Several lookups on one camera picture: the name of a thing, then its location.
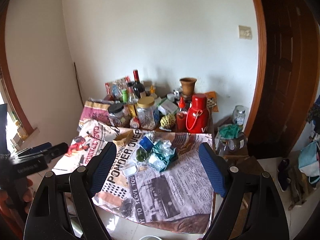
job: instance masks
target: door frame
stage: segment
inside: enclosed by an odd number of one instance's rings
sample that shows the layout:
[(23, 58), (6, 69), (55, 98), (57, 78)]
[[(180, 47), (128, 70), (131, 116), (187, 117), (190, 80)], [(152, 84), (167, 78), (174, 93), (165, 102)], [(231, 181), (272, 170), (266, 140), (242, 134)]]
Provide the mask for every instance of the door frame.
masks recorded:
[[(247, 124), (244, 128), (244, 133), (248, 137), (251, 129), (253, 127), (253, 123), (255, 121), (260, 100), (261, 100), (261, 95), (262, 95), (262, 89), (264, 85), (264, 77), (265, 77), (265, 71), (266, 71), (266, 64), (267, 64), (267, 29), (266, 29), (266, 22), (265, 22), (265, 17), (264, 17), (264, 11), (263, 11), (263, 5), (262, 5), (262, 0), (253, 0), (253, 4), (255, 7), (255, 12), (256, 12), (256, 17), (257, 17), (257, 25), (258, 25), (258, 72), (257, 72), (257, 80), (256, 80), (256, 86), (254, 90), (254, 95), (252, 99), (252, 105), (250, 109), (250, 113), (248, 116)], [(317, 39), (318, 39), (318, 66), (317, 66), (317, 78), (316, 78), (316, 84), (313, 88), (313, 93), (312, 93), (312, 98), (310, 102), (310, 107), (314, 104), (316, 100), (316, 93), (318, 90), (319, 86), (319, 76), (320, 76), (320, 31), (319, 28), (317, 29)], [(289, 149), (292, 150), (293, 146), (297, 142), (298, 138), (300, 137), (304, 127), (306, 125), (306, 121), (303, 121), (299, 128), (297, 129), (297, 135), (295, 136), (295, 139), (293, 142), (290, 144)]]

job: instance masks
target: green bottle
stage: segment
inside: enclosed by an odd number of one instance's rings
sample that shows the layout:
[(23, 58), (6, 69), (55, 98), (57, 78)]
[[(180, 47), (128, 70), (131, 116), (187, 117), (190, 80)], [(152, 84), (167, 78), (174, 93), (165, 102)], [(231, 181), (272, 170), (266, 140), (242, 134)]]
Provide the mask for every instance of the green bottle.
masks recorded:
[(129, 94), (126, 89), (122, 90), (122, 100), (124, 103), (128, 102)]

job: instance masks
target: tile floor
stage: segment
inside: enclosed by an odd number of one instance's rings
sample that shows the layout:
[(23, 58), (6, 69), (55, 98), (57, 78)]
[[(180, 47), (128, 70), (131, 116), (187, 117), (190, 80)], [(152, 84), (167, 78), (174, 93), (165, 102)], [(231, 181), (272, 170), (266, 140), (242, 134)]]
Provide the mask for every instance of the tile floor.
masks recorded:
[[(308, 198), (307, 202), (305, 202), (301, 207), (294, 207), (291, 211), (288, 211), (288, 207), (290, 205), (290, 193), (289, 191), (281, 192), (279, 185), (276, 182), (276, 169), (280, 160), (281, 158), (264, 159), (259, 160), (259, 163), (263, 167), (263, 169), (265, 171), (268, 171), (274, 178), (287, 216), (290, 239), (293, 239), (304, 227), (305, 223), (313, 213), (314, 208), (318, 204), (318, 201), (320, 199), (320, 190), (316, 190), (316, 192), (314, 192), (314, 194), (311, 195), (310, 198)], [(48, 170), (53, 168), (57, 161), (58, 160), (56, 159), (53, 160), (52, 163), (50, 163), (50, 168)], [(48, 170), (30, 176), (30, 178), (34, 182), (33, 188), (35, 190), (39, 187), (42, 177)], [(216, 206), (219, 206), (220, 203), (221, 198), (218, 197), (216, 200)], [(100, 207), (97, 207), (97, 211), (104, 225), (108, 229), (108, 232), (116, 240), (139, 240), (141, 237), (147, 235), (155, 235), (162, 238), (163, 240), (197, 240), (198, 238), (202, 237), (202, 235), (176, 234), (169, 231), (146, 227), (144, 225), (136, 224), (134, 222), (115, 216), (109, 212), (106, 212)]]

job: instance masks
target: human hand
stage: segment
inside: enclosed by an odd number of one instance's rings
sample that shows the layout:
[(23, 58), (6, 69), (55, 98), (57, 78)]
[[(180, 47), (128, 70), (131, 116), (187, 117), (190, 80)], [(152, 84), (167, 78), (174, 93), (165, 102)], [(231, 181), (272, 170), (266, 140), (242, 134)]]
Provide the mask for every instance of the human hand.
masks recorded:
[[(33, 185), (33, 182), (31, 179), (27, 179), (27, 180), (28, 180), (28, 190), (25, 192), (25, 194), (23, 195), (22, 198), (25, 202), (28, 203), (28, 205), (25, 207), (25, 211), (28, 214), (31, 203), (33, 201), (33, 195), (32, 195), (32, 192), (29, 187), (31, 187)], [(15, 220), (14, 216), (10, 212), (10, 209), (8, 208), (7, 204), (5, 203), (7, 198), (8, 198), (7, 192), (4, 190), (0, 190), (0, 210), (6, 217), (9, 217), (12, 220)]]

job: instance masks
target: silver screw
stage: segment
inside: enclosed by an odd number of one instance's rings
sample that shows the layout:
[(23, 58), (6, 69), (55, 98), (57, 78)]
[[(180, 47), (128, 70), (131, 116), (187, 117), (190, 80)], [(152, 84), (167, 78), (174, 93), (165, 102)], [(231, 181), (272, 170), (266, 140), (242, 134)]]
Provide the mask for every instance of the silver screw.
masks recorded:
[(270, 174), (269, 174), (268, 172), (264, 171), (264, 172), (262, 173), (262, 176), (265, 177), (265, 178), (269, 178), (269, 177), (270, 177)]
[(52, 171), (48, 171), (48, 172), (45, 174), (45, 176), (46, 176), (47, 178), (50, 178), (52, 175), (53, 175), (53, 172), (52, 172)]
[(84, 172), (85, 171), (85, 166), (80, 166), (77, 168), (78, 172)]
[(237, 173), (239, 171), (239, 169), (236, 166), (231, 166), (229, 169), (233, 173)]

